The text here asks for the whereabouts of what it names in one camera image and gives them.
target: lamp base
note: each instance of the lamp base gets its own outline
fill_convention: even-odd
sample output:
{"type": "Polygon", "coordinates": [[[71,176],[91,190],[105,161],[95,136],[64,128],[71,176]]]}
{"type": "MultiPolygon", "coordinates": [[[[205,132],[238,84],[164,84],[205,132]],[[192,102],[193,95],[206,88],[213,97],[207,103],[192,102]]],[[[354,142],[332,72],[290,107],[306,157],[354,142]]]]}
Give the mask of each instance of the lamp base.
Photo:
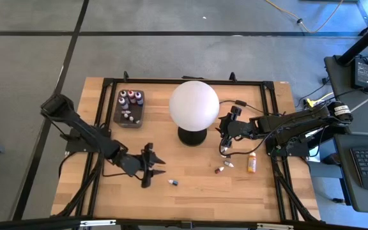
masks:
{"type": "Polygon", "coordinates": [[[178,127],[178,137],[187,146],[197,146],[204,142],[207,136],[207,129],[191,132],[178,127]]]}

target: orange bottle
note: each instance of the orange bottle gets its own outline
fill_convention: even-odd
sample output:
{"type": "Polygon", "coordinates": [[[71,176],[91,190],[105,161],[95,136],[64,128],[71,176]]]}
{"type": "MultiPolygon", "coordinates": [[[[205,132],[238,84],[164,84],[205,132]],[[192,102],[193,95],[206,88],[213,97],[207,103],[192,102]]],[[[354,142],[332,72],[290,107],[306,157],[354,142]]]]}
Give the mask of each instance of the orange bottle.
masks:
{"type": "Polygon", "coordinates": [[[256,172],[256,154],[255,153],[249,153],[248,173],[254,173],[254,172],[256,172]]]}

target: white globe lamp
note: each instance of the white globe lamp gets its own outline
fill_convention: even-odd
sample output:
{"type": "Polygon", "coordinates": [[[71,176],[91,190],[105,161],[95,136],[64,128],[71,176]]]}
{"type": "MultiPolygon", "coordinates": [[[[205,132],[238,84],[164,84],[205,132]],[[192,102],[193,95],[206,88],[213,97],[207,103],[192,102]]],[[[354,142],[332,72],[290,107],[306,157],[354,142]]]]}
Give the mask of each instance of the white globe lamp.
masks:
{"type": "Polygon", "coordinates": [[[191,80],[172,92],[169,110],[178,125],[180,140],[188,146],[197,146],[205,140],[207,128],[217,118],[220,102],[211,86],[191,80]]]}

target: white sphere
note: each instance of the white sphere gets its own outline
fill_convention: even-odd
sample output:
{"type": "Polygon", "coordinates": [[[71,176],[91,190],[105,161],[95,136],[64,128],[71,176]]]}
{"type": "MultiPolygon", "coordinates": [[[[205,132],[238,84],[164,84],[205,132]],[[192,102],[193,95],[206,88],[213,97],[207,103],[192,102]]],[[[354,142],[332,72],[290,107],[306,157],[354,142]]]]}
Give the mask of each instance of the white sphere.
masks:
{"type": "Polygon", "coordinates": [[[182,129],[196,132],[208,128],[218,116],[220,102],[211,86],[191,80],[180,84],[170,97],[170,116],[182,129]]]}

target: wooden tabletop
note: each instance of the wooden tabletop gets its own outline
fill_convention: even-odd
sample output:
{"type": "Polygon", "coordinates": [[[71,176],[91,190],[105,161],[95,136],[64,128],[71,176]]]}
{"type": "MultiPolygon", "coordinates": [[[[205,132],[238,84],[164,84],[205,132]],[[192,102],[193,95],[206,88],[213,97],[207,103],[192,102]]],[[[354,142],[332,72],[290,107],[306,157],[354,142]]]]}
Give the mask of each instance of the wooden tabletop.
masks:
{"type": "MultiPolygon", "coordinates": [[[[91,124],[95,119],[102,81],[103,78],[99,77],[87,78],[80,99],[78,113],[91,124]]],[[[143,90],[146,101],[142,127],[121,128],[111,121],[112,138],[126,145],[131,154],[139,154],[145,144],[152,142],[157,156],[166,162],[156,168],[166,173],[152,178],[149,188],[141,188],[139,180],[128,176],[101,177],[94,216],[115,219],[278,222],[280,219],[272,166],[265,146],[256,151],[256,173],[247,172],[247,155],[235,155],[231,159],[234,168],[226,167],[221,173],[215,174],[214,170],[223,166],[224,161],[218,152],[220,134],[215,130],[219,120],[208,128],[207,137],[200,146],[188,147],[182,144],[177,136],[177,126],[169,115],[169,98],[176,87],[176,84],[117,85],[116,93],[121,89],[143,90]],[[178,186],[170,185],[167,182],[169,179],[178,181],[178,186]]],[[[257,86],[213,85],[212,88],[220,101],[243,100],[259,110],[263,109],[257,86]]],[[[295,111],[287,82],[275,82],[275,94],[280,112],[295,111]]],[[[221,104],[219,116],[225,116],[232,105],[221,104]]],[[[248,121],[256,116],[262,116],[262,113],[242,108],[238,120],[248,121]]],[[[229,151],[248,151],[260,141],[234,142],[229,151]]],[[[319,218],[307,164],[296,157],[289,157],[288,160],[294,191],[310,213],[319,218]]],[[[60,212],[76,193],[81,184],[85,162],[86,153],[77,153],[64,164],[52,214],[60,212]]],[[[121,172],[120,168],[105,163],[105,174],[121,172]]],[[[87,212],[88,207],[89,195],[86,197],[83,213],[87,212]]],[[[283,197],[287,217],[290,218],[285,192],[283,197]]]]}

